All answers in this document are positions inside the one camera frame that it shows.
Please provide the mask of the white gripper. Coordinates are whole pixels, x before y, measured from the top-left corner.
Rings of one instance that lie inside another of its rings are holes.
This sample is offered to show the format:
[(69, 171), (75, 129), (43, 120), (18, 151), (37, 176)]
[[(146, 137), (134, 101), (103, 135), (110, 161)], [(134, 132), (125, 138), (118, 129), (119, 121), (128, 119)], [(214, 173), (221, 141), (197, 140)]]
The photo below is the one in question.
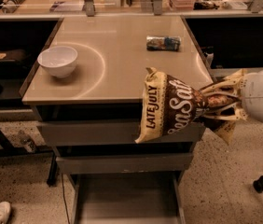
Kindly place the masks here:
[(240, 69), (201, 90), (204, 96), (220, 94), (230, 97), (238, 97), (241, 90), (242, 107), (247, 113), (242, 108), (230, 108), (200, 117), (200, 121), (228, 145), (232, 141), (238, 120), (247, 120), (249, 116), (263, 122), (263, 70), (246, 73), (246, 69)]

